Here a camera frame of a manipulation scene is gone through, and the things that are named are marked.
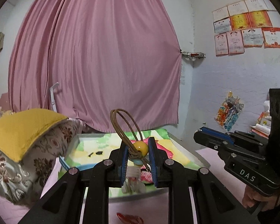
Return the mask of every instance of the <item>black fabric piece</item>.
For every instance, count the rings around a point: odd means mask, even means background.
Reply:
[[[261,224],[280,224],[280,205],[273,210],[259,212],[257,217]]]
[[[269,136],[266,159],[280,177],[280,128]]]

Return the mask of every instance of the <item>tray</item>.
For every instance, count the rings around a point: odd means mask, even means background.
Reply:
[[[132,133],[126,133],[129,139],[133,142],[135,139]],[[144,142],[148,141],[150,136],[156,139],[158,148],[166,150],[170,158],[180,162],[185,167],[192,169],[199,169],[199,166],[191,162],[181,151],[174,146],[170,140],[168,133],[165,129],[149,130],[142,132]],[[88,166],[94,166],[96,163],[108,159],[112,150],[120,147],[121,139],[116,133],[107,134],[78,134],[73,137],[64,161],[69,167],[84,168]],[[128,161],[128,165],[133,166],[131,161]],[[66,171],[62,169],[59,172],[59,177],[62,176]],[[120,188],[110,188],[109,198],[120,198],[130,197],[131,195],[136,195],[134,198],[147,197],[155,191],[161,191],[154,187],[153,184],[146,185],[146,194],[123,194]]]

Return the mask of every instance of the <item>certificate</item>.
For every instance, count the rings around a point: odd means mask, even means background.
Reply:
[[[245,0],[249,12],[267,10],[264,0]]]
[[[216,55],[228,55],[228,43],[226,33],[215,35]]]
[[[244,53],[244,43],[242,32],[240,30],[227,32],[227,42],[229,54]]]
[[[229,13],[228,13],[227,6],[219,8],[219,9],[213,11],[214,22],[222,20],[224,18],[228,18],[228,17],[229,17]]]
[[[231,31],[231,24],[230,24],[230,18],[223,19],[221,21],[214,23],[215,33],[221,34],[224,32]]]
[[[250,12],[248,15],[252,28],[273,26],[267,11]]]
[[[267,5],[268,11],[277,11],[277,9],[274,7],[274,5],[271,3],[270,0],[263,0],[265,4]]]
[[[244,1],[240,1],[240,2],[236,2],[236,3],[232,3],[230,5],[227,5],[227,8],[228,8],[230,16],[248,12],[248,8]]]
[[[242,30],[244,47],[262,47],[263,34],[261,28]]]
[[[265,48],[280,48],[280,28],[262,28]]]
[[[251,28],[248,13],[234,15],[230,17],[232,30]]]

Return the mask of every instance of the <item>pink bedsheet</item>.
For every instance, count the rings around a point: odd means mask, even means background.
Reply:
[[[202,149],[197,152],[211,164],[210,170],[212,173],[226,186],[236,199],[241,202],[245,184],[223,169],[224,162],[218,157],[217,152],[209,148]],[[57,160],[52,174],[43,189],[42,195],[46,193],[57,181],[59,168],[60,163]],[[0,197],[0,216],[6,224],[17,224],[27,211],[27,207],[15,206],[6,199]],[[122,224],[117,217],[117,212],[122,214],[138,215],[144,220],[145,224],[166,224],[168,219],[168,193],[138,201],[132,201],[132,203],[111,203],[109,205],[110,224]]]
[[[17,224],[28,211],[28,207],[14,205],[0,196],[0,216],[6,224]]]

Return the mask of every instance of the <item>shelf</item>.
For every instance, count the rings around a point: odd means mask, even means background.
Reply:
[[[205,53],[202,53],[202,52],[191,53],[191,52],[182,51],[181,56],[188,57],[188,58],[205,58]]]

